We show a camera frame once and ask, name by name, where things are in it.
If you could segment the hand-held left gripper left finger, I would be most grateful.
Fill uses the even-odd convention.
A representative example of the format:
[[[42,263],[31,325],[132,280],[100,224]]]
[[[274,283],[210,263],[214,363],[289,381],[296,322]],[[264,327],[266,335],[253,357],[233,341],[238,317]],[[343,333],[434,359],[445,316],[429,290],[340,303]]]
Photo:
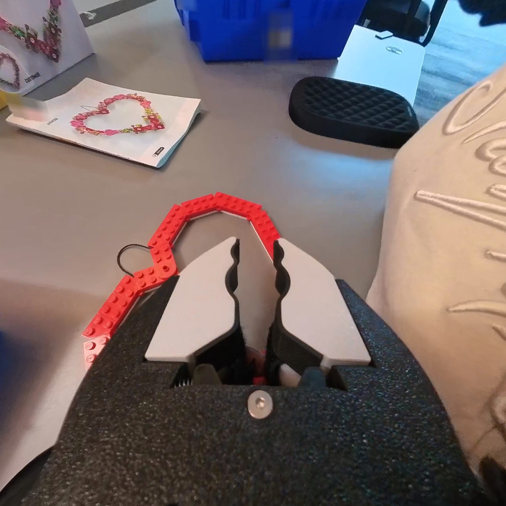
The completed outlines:
[[[196,363],[203,352],[239,329],[239,239],[229,237],[177,276],[145,352],[148,362]]]

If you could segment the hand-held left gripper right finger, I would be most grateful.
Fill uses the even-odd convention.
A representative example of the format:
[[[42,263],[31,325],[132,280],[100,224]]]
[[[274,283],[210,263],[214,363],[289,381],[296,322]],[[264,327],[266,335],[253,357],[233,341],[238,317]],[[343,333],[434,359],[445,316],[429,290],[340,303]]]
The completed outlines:
[[[273,247],[279,294],[272,347],[295,372],[368,366],[371,356],[337,281],[324,265],[284,238]]]

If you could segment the red brick heart frame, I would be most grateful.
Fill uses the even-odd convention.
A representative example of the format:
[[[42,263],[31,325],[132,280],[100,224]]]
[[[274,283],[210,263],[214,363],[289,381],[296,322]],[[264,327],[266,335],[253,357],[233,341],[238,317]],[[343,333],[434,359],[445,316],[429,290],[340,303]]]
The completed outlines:
[[[250,222],[273,261],[274,243],[281,235],[260,204],[217,192],[174,205],[148,244],[140,245],[149,250],[152,265],[133,274],[126,273],[83,331],[86,370],[96,361],[137,300],[179,273],[172,249],[184,227],[192,220],[217,212]]]

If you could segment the grey desk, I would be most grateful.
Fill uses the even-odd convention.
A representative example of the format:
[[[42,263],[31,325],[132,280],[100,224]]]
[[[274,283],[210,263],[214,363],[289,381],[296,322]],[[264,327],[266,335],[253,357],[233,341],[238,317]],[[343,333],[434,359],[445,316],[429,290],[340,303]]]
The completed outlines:
[[[281,236],[365,298],[378,263],[394,152],[307,133],[289,95],[334,61],[205,64],[171,1],[87,29],[95,55],[33,92],[85,77],[200,98],[158,171],[6,124],[1,114],[1,330],[29,379],[1,405],[1,487],[52,446],[83,373],[81,332],[123,277],[118,250],[146,244],[175,204],[223,192],[261,204]]]

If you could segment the person's beige sweatshirt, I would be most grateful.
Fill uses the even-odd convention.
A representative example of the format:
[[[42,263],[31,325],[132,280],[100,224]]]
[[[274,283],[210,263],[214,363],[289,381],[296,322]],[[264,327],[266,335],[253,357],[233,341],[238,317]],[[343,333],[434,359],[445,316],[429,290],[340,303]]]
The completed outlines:
[[[505,478],[505,65],[396,154],[366,301],[426,371],[472,470]]]

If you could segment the white heart print instruction booklet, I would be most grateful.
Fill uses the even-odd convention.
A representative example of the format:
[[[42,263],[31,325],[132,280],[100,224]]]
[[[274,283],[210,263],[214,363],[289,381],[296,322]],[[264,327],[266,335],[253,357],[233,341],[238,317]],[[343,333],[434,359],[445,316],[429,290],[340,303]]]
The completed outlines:
[[[85,78],[43,104],[43,121],[13,114],[6,121],[28,132],[160,168],[191,128],[201,100]]]

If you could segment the black textured wrist rest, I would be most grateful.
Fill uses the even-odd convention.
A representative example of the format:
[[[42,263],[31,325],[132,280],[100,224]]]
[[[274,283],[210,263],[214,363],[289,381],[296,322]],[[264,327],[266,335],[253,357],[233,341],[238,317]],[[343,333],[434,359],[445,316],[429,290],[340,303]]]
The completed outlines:
[[[420,128],[413,107],[400,94],[322,76],[296,83],[288,113],[307,132],[380,148],[399,149]]]

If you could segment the white heart print cardboard box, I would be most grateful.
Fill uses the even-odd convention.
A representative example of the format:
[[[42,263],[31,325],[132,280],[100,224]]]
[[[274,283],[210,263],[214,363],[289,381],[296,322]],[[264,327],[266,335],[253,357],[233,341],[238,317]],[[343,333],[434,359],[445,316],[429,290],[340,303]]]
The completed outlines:
[[[93,54],[73,1],[1,1],[1,91],[26,95]]]

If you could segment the black office chair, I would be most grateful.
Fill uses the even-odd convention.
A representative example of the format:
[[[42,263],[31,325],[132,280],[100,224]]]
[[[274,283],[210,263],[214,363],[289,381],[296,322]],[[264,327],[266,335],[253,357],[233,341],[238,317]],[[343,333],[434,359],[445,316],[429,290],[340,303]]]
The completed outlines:
[[[356,25],[425,47],[432,40],[447,1],[367,1]]]

